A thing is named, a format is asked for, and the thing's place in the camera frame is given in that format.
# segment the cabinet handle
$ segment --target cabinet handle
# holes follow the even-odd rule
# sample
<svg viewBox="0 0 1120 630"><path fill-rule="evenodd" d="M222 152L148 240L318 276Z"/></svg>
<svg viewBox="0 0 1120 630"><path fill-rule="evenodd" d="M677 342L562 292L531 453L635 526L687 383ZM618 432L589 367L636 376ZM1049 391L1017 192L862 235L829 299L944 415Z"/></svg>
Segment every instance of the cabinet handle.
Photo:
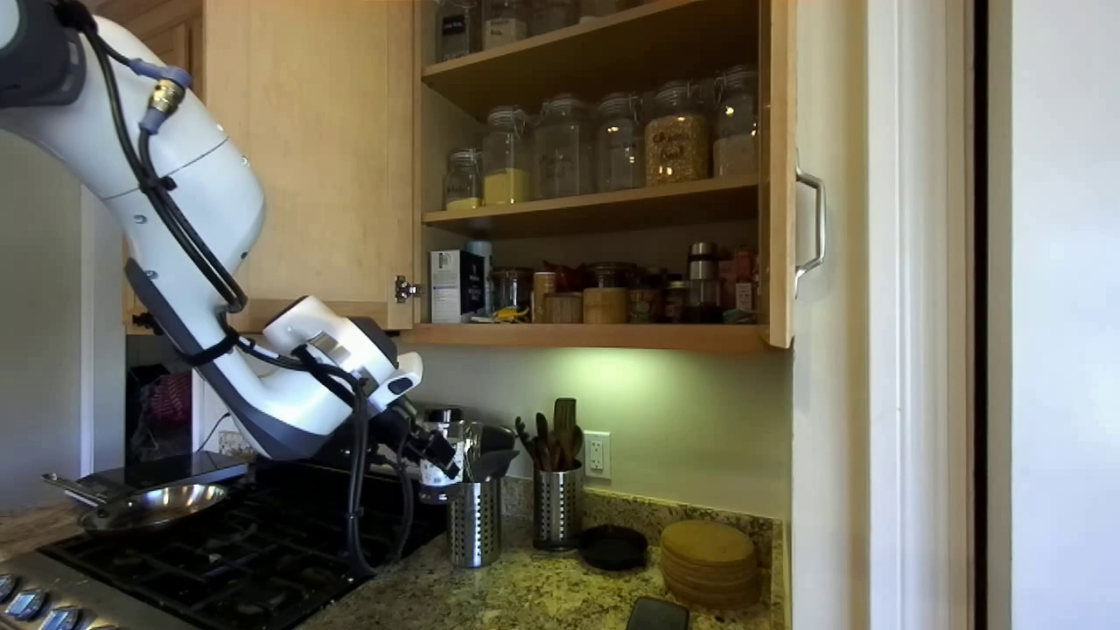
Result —
<svg viewBox="0 0 1120 630"><path fill-rule="evenodd" d="M798 172L798 186L811 191L811 256L796 268L796 283L803 283L805 275L826 262L826 184L811 172Z"/></svg>

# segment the utensil holder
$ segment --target utensil holder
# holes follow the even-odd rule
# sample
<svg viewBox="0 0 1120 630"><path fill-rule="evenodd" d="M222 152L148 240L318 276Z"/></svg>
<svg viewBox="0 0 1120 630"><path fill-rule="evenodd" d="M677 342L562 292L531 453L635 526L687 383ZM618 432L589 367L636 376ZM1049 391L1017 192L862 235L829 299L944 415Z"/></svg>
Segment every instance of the utensil holder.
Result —
<svg viewBox="0 0 1120 630"><path fill-rule="evenodd" d="M467 481L453 491L449 538L456 568L488 568L500 558L500 481Z"/></svg>
<svg viewBox="0 0 1120 630"><path fill-rule="evenodd" d="M583 468L539 468L531 481L531 544L568 551L583 522Z"/></svg>

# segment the electrical outlet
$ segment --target electrical outlet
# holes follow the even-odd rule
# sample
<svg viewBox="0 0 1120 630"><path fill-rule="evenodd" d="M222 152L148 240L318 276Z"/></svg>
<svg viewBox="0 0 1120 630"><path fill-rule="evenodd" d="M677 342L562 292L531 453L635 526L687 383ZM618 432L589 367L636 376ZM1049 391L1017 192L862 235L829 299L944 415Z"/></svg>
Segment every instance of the electrical outlet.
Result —
<svg viewBox="0 0 1120 630"><path fill-rule="evenodd" d="M608 432L583 432L583 473L589 481L608 481Z"/></svg>

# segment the wooden shelf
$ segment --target wooden shelf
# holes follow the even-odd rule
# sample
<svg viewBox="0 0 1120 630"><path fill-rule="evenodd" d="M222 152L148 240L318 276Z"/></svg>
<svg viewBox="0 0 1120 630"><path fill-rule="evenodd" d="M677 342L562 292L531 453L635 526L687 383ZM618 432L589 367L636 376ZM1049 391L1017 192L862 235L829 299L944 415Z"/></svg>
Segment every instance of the wooden shelf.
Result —
<svg viewBox="0 0 1120 630"><path fill-rule="evenodd" d="M422 83L484 118L493 104L534 109L555 93L589 102L651 93L666 79L705 79L761 51L752 0L649 0L642 8L457 57L422 69Z"/></svg>
<svg viewBox="0 0 1120 630"><path fill-rule="evenodd" d="M615 348L615 349L688 349L688 355L765 355L763 325L415 325L402 348L457 349L549 349L549 348Z"/></svg>
<svg viewBox="0 0 1120 630"><path fill-rule="evenodd" d="M524 240L743 220L755 207L755 191L755 178L705 178L657 191L531 200L519 207L429 209L422 214L422 226L457 235Z"/></svg>

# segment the granite countertop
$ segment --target granite countertop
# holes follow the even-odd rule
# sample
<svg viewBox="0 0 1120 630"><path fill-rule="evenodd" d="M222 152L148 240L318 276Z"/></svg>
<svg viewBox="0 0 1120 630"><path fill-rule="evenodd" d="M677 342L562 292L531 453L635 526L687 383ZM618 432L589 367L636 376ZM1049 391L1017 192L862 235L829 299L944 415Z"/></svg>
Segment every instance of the granite countertop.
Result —
<svg viewBox="0 0 1120 630"><path fill-rule="evenodd" d="M531 551L531 526L504 519L504 551L478 571L453 568L449 538L385 568L367 585L321 611L309 630L349 626L456 626L456 630L625 630L642 598L677 601L657 571L657 545L644 571L594 571L574 551ZM693 630L777 630L769 611L705 613Z"/></svg>
<svg viewBox="0 0 1120 630"><path fill-rule="evenodd" d="M593 522L636 526L651 544L660 519L693 514L688 509L657 509L636 501L594 501ZM371 580L353 590L313 618L309 630L349 630L349 626L456 626L456 630L622 630L630 605L642 596L668 598L657 545L644 571L594 571L574 551L549 552L531 545L531 522L516 510L504 519L504 551L478 571L453 568L449 538L434 538L402 563L381 568ZM65 538L78 522L65 509L41 509L28 514L0 514L0 559ZM765 552L780 552L773 522L748 519L744 534ZM761 563L761 596L744 613L693 611L693 630L785 630L785 590L780 568Z"/></svg>

